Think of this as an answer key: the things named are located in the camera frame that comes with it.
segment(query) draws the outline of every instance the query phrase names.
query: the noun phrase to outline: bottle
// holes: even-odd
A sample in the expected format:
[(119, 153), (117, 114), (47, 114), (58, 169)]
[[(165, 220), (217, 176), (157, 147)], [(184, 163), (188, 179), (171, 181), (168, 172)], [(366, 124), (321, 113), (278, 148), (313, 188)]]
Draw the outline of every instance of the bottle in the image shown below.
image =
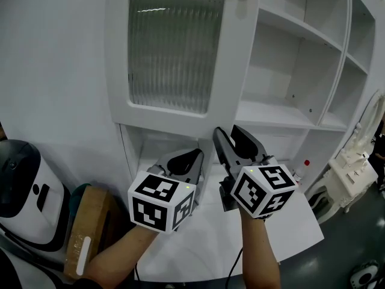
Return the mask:
[(295, 182), (299, 183), (299, 181), (304, 177), (309, 164), (310, 164), (310, 161), (306, 160), (300, 167), (298, 167), (295, 170), (293, 174), (293, 178), (295, 179)]

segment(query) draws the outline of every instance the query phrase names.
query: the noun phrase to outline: gray floor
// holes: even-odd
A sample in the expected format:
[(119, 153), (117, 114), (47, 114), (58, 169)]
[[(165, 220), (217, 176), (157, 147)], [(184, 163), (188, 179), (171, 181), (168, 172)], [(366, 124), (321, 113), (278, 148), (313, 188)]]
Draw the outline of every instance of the gray floor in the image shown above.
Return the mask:
[[(385, 262), (385, 200), (373, 185), (348, 214), (339, 211), (321, 225), (325, 239), (281, 262), (282, 288), (349, 288), (351, 269), (375, 259)], [(225, 279), (186, 284), (185, 288), (224, 288)], [(142, 283), (142, 288), (160, 284)], [(242, 276), (234, 276), (229, 288), (244, 288)]]

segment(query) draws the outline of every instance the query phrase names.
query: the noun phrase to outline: white cube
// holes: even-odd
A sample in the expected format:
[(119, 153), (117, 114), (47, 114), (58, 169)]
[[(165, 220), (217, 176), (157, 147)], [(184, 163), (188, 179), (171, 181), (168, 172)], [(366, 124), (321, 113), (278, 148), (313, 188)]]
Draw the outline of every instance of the white cube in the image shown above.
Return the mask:
[(231, 195), (257, 218), (282, 209), (297, 188), (285, 165), (248, 166), (241, 169)]
[(190, 214), (196, 186), (140, 171), (128, 190), (133, 223), (170, 234)]

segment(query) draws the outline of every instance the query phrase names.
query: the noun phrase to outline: white cabinet door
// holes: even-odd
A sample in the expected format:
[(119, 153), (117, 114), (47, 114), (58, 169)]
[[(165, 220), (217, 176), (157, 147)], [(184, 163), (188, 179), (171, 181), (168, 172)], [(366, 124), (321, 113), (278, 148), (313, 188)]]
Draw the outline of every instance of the white cabinet door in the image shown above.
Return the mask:
[(258, 0), (107, 0), (113, 121), (211, 138), (232, 129)]

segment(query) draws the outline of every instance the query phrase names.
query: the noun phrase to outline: ribbed glass panel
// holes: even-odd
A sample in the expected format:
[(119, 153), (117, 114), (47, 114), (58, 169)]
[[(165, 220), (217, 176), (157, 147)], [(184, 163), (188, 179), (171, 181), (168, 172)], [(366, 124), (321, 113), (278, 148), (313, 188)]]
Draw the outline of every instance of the ribbed glass panel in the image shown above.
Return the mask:
[(135, 104), (205, 113), (224, 0), (129, 0), (129, 94)]

